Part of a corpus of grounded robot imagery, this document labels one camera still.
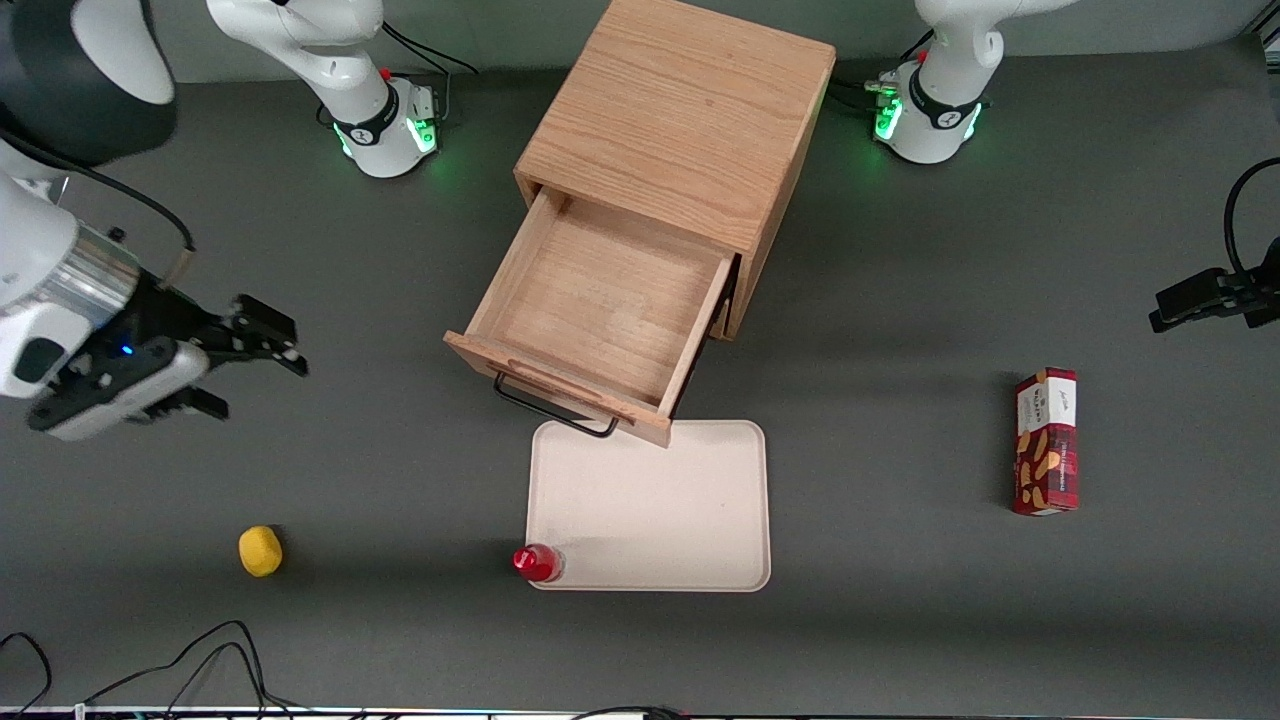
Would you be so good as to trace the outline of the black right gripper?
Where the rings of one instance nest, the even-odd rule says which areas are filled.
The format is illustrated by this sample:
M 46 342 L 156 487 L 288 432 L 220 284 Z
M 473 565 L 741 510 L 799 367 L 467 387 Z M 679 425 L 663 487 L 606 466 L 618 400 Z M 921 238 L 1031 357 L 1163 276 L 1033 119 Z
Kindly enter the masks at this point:
M 308 375 L 297 350 L 294 320 L 270 305 L 237 295 L 230 311 L 216 315 L 155 275 L 141 275 L 125 306 L 95 329 L 76 352 L 79 387 L 186 387 L 160 402 L 160 416 L 204 414 L 219 421 L 229 404 L 192 386 L 227 364 L 273 361 Z

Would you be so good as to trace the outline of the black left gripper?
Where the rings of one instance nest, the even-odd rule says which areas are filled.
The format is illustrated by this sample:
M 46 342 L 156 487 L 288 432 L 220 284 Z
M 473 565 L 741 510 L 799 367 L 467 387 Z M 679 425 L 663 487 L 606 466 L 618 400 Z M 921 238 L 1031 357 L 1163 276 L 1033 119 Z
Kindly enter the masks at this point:
M 1251 328 L 1279 319 L 1279 264 L 1262 263 L 1245 273 L 1204 269 L 1155 296 L 1148 315 L 1156 334 L 1208 316 L 1243 316 Z

